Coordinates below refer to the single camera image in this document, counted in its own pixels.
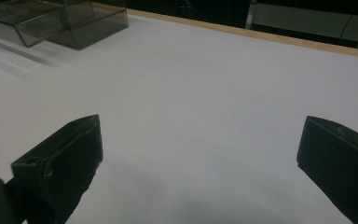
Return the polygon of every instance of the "table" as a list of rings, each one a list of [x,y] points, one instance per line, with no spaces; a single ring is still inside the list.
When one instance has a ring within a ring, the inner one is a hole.
[[[1,178],[100,115],[104,161],[68,223],[350,223],[296,152],[307,115],[358,132],[358,57],[139,16],[81,51],[19,50],[0,49]]]

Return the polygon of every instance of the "clear plastic box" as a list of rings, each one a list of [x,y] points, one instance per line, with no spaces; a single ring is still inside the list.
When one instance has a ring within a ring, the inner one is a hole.
[[[63,6],[38,1],[0,3],[0,38],[31,47],[65,30]]]
[[[83,49],[128,27],[125,0],[100,1],[0,1],[0,37],[28,48],[48,40]]]

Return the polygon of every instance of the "transparent plastic container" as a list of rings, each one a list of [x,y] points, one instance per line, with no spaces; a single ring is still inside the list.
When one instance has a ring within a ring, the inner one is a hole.
[[[31,47],[65,30],[62,5],[38,1],[0,3],[0,38]]]
[[[49,38],[48,41],[72,49],[83,49],[128,27],[127,10],[124,7],[82,1],[65,8],[68,29]]]
[[[0,0],[0,37],[83,49],[128,27],[125,0]]]

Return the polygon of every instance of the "white table surface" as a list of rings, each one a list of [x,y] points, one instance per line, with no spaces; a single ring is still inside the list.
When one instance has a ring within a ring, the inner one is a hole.
[[[350,223],[297,168],[307,115],[358,131],[358,58],[130,17],[76,51],[0,49],[0,177],[99,114],[104,160],[68,223]]]

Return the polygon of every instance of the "wooden table edge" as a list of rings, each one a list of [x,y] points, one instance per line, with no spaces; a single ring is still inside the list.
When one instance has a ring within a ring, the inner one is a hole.
[[[193,21],[193,20],[189,20],[189,19],[178,18],[178,17],[173,17],[173,16],[166,16],[166,15],[161,15],[161,14],[157,14],[157,13],[145,12],[145,11],[134,10],[134,9],[129,9],[129,8],[127,8],[127,12],[128,12],[128,14],[133,15],[133,16],[145,17],[145,18],[156,19],[156,20],[161,20],[161,21],[172,21],[172,22],[182,23],[182,24],[191,25],[191,26],[197,26],[200,28],[206,28],[206,29],[225,32],[225,33],[234,34],[234,35],[243,35],[243,36],[248,36],[248,37],[252,37],[252,38],[256,38],[256,39],[264,39],[264,40],[269,40],[269,41],[283,43],[283,44],[300,46],[300,47],[308,48],[308,49],[319,49],[319,50],[324,50],[324,51],[335,52],[335,53],[339,53],[339,54],[345,54],[345,55],[351,55],[351,56],[358,57],[358,49],[352,49],[352,48],[342,47],[342,46],[338,46],[338,45],[330,45],[330,44],[320,43],[320,42],[316,42],[316,41],[293,38],[293,37],[288,37],[288,36],[283,36],[283,35],[273,35],[273,34],[268,34],[268,33],[263,33],[263,32],[241,29],[241,28],[237,28],[237,27],[209,23],[209,22],[205,22],[205,21]]]

